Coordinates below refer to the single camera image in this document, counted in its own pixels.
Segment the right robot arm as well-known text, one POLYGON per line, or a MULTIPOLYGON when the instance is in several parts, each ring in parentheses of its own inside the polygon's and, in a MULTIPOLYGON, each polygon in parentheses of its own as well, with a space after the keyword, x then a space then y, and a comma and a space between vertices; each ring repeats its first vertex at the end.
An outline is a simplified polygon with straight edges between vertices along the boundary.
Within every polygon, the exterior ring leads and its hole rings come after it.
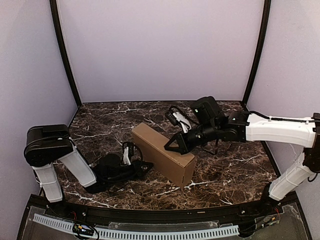
POLYGON ((164 145, 165 150, 185 155, 211 141, 275 142, 303 147, 295 162, 266 187, 266 199, 279 202, 311 176, 320 173, 320 115, 285 118, 257 111, 231 112, 226 115, 212 96, 202 97, 190 106, 192 120, 172 105, 166 118, 181 131, 164 145))

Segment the brown cardboard box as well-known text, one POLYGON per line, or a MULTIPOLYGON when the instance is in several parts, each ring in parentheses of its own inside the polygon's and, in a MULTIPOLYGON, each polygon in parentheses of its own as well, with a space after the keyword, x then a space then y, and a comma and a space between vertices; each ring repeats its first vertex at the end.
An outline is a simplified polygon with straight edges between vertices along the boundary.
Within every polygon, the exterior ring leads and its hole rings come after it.
POLYGON ((140 123, 131 132, 133 142, 141 150, 143 159, 153 163, 155 170, 180 188, 191 182, 196 164, 196 157, 192 153, 181 155, 165 150, 169 139, 145 123, 140 123))

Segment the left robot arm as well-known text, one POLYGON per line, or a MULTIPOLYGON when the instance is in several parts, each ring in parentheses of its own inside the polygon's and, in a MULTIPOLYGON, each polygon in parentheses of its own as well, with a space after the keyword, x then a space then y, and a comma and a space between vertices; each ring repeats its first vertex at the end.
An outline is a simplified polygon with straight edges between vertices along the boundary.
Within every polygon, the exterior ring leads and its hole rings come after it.
POLYGON ((126 181, 141 180, 154 166, 144 161, 140 148, 129 141, 122 144, 122 156, 109 153, 92 166, 78 150, 65 124, 31 127, 26 134, 23 155, 50 203, 64 198, 55 161, 61 162, 90 194, 105 192, 126 181))

